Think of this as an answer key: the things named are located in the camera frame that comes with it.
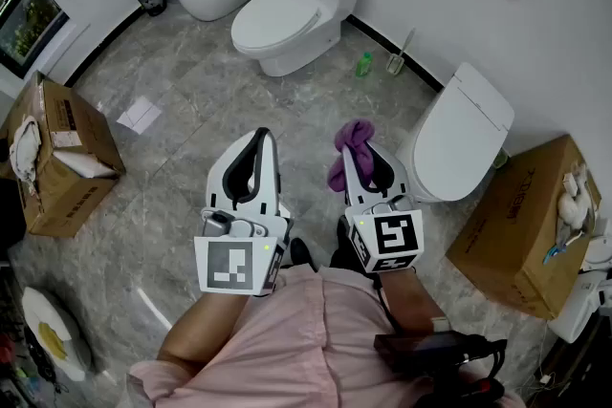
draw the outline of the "green bottle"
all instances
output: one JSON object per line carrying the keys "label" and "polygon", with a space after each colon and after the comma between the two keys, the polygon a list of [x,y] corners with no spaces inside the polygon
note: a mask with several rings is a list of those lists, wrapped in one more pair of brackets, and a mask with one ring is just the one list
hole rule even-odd
{"label": "green bottle", "polygon": [[356,76],[366,76],[370,71],[370,65],[372,64],[372,54],[365,52],[361,57],[361,60],[357,62],[357,70],[355,71]]}

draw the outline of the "toilet brush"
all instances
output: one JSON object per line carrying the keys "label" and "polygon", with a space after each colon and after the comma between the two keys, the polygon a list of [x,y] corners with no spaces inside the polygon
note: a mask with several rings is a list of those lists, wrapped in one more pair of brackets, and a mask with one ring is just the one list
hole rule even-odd
{"label": "toilet brush", "polygon": [[386,70],[390,74],[397,75],[402,70],[402,67],[404,65],[403,55],[404,55],[405,49],[408,46],[408,43],[412,41],[412,36],[414,36],[415,31],[416,30],[412,28],[410,32],[408,33],[408,36],[405,39],[405,42],[404,42],[404,45],[402,46],[402,50],[400,51],[400,54],[392,54],[391,56],[389,56],[389,59],[386,62]]}

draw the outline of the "pink shirt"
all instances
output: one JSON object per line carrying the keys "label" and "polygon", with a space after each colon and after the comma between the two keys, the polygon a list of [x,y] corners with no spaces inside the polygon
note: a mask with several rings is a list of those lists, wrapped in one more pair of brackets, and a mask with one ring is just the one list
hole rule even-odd
{"label": "pink shirt", "polygon": [[[371,281],[340,268],[293,267],[280,271],[272,295],[249,301],[196,377],[156,360],[130,374],[156,408],[412,406],[430,381],[394,375],[374,350],[380,333],[393,331]],[[513,394],[503,405],[524,407]]]}

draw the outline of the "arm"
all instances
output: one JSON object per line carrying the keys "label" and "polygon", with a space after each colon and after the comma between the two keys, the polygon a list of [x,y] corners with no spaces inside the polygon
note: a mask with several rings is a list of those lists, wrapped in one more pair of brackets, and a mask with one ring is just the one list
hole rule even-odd
{"label": "arm", "polygon": [[431,318],[444,317],[412,268],[380,274],[382,289],[393,317],[408,333],[431,334]]}
{"label": "arm", "polygon": [[158,360],[199,373],[227,343],[249,297],[239,294],[204,294],[172,327]]}

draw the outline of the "window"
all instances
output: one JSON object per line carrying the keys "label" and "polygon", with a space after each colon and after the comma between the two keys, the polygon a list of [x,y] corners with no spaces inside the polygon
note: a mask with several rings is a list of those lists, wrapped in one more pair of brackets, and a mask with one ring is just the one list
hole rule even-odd
{"label": "window", "polygon": [[0,62],[23,78],[67,20],[54,0],[0,0]]}

